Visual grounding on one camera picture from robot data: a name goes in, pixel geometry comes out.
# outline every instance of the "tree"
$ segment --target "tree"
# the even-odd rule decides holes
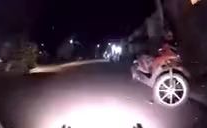
[[[5,71],[25,72],[36,66],[38,57],[36,44],[22,41],[7,58]]]

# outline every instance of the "asphalt road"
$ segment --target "asphalt road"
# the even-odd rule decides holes
[[[207,107],[195,100],[168,109],[151,104],[149,87],[128,66],[97,63],[58,73],[0,78],[0,121],[6,128],[207,128]]]

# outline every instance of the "motorcycle spoke wheel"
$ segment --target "motorcycle spoke wheel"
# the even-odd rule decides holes
[[[156,83],[155,96],[165,106],[178,106],[186,99],[188,85],[185,79],[179,75],[174,75],[172,82],[170,80],[170,76],[167,75]]]

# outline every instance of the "motorcycle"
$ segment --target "motorcycle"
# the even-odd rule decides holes
[[[131,67],[133,80],[153,89],[153,99],[166,107],[185,103],[189,92],[189,72],[183,67],[176,49],[164,45],[159,56],[142,55]]]

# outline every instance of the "street light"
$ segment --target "street light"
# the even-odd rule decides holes
[[[70,44],[73,44],[73,39],[70,39]]]

